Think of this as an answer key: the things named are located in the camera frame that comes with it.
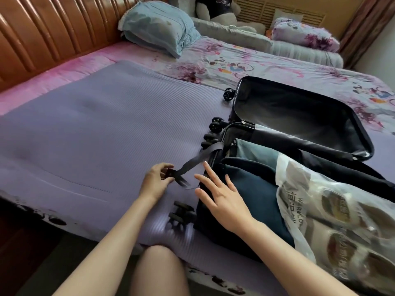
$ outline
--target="black t-shirt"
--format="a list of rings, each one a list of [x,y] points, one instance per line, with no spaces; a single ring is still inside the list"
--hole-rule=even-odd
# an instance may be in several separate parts
[[[196,0],[196,2],[207,6],[211,19],[221,14],[232,12],[230,8],[232,0]]]

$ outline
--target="white wall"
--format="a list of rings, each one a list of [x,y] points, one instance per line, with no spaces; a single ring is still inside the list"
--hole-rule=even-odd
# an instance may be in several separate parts
[[[358,61],[355,69],[376,76],[395,91],[395,17]]]

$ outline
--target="black caster wheel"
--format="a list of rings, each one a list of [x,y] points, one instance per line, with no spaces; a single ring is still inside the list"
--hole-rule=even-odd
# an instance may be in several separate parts
[[[200,146],[202,147],[202,149],[206,149],[206,148],[210,147],[211,145],[212,145],[212,143],[209,142],[209,141],[203,141],[203,142],[200,144]]]
[[[184,219],[182,219],[180,216],[177,216],[174,213],[169,213],[169,217],[170,217],[170,221],[171,220],[175,220],[177,221],[179,224],[185,224]]]
[[[235,97],[235,90],[232,88],[227,88],[225,89],[224,92],[224,100],[229,102],[231,100],[233,100],[233,98]]]
[[[195,209],[190,205],[184,204],[183,202],[179,202],[178,200],[175,200],[173,204],[179,208],[185,209],[186,211],[193,211],[193,212],[195,211]]]
[[[218,117],[218,116],[216,116],[216,117],[213,117],[213,119],[211,120],[211,122],[221,122],[221,121],[223,121],[224,119],[223,118],[220,118],[220,117]]]
[[[222,127],[221,127],[220,123],[218,123],[218,122],[212,122],[212,123],[210,124],[210,130],[211,130],[213,133],[221,133]]]
[[[210,141],[210,140],[213,140],[213,139],[217,139],[217,136],[213,135],[213,134],[205,134],[203,136],[203,139],[206,140],[206,141]]]

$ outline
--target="wooden lattice panel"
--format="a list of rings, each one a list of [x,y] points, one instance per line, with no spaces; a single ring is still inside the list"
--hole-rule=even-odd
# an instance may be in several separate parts
[[[320,27],[323,19],[325,18],[324,13],[314,13],[306,11],[296,7],[288,7],[281,4],[275,4],[273,2],[267,2],[265,0],[235,0],[240,5],[241,12],[237,19],[242,22],[259,22],[269,29],[276,8],[295,14],[303,14],[302,22],[314,27]]]

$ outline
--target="ribbed mat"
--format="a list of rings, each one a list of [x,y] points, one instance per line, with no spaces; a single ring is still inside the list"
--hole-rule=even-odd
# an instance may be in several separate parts
[[[136,199],[145,172],[179,169],[197,155],[212,117],[227,119],[223,92],[121,61],[34,99],[0,118],[0,189],[14,201],[75,220],[89,236],[108,231]],[[185,175],[196,185],[197,166]],[[285,293],[263,264],[172,228],[174,200],[194,207],[193,190],[169,186],[138,239],[164,244],[203,271],[264,295]]]

